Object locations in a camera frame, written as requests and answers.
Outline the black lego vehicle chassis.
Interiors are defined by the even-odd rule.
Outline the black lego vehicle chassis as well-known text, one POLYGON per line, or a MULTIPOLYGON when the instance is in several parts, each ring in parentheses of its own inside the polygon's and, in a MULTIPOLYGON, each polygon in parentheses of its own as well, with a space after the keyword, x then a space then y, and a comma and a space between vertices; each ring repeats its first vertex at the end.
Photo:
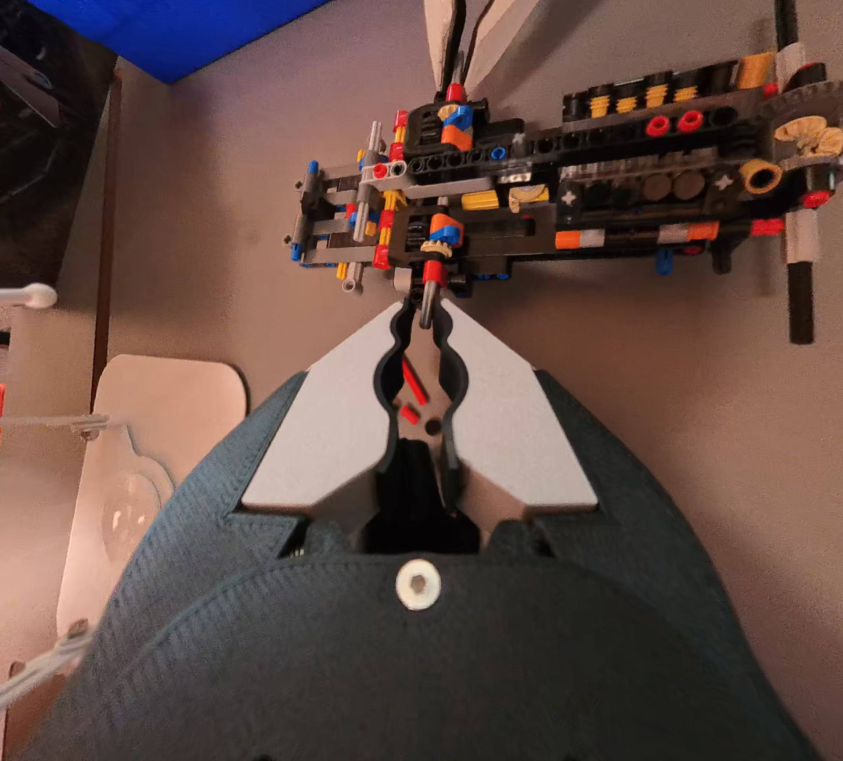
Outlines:
POLYGON ((492 121, 453 78, 432 103, 375 121, 356 162, 312 160, 284 238, 304 269, 364 270, 432 322, 448 291, 502 282, 516 263, 709 255, 782 238, 789 340, 815 339, 818 210, 841 191, 841 81, 809 60, 796 0, 775 0, 776 50, 566 94, 562 124, 492 121))

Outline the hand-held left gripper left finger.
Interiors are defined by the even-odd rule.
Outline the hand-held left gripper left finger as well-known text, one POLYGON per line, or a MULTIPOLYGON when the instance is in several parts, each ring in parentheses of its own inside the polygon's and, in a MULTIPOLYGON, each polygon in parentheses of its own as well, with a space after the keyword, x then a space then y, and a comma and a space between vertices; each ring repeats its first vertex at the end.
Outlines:
POLYGON ((395 455, 411 301, 394 303, 315 362, 241 498, 248 512, 303 516, 359 532, 395 455))

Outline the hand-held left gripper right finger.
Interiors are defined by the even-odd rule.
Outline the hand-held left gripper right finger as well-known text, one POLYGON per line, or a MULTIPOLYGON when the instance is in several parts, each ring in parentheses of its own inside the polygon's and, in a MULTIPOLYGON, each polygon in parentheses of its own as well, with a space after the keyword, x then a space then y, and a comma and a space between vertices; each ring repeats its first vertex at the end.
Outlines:
POLYGON ((442 492, 488 540, 502 523, 595 512, 598 497, 538 371, 454 303, 437 305, 442 492))

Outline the red lego long axle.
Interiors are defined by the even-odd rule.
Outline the red lego long axle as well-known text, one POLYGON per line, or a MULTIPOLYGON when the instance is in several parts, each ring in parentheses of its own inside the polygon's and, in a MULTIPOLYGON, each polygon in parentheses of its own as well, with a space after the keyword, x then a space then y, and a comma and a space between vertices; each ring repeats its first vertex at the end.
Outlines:
POLYGON ((402 371, 405 384, 410 388, 414 398, 416 399, 416 403, 418 403, 421 407, 426 406, 428 403, 427 391, 416 376, 415 370, 406 355, 402 356, 402 371))

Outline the black lego box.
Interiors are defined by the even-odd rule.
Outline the black lego box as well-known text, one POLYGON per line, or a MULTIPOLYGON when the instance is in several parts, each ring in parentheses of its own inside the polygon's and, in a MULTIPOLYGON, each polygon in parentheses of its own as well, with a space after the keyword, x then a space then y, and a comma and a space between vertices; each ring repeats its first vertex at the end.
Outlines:
POLYGON ((1 0, 1 286, 54 285, 116 54, 26 0, 1 0))

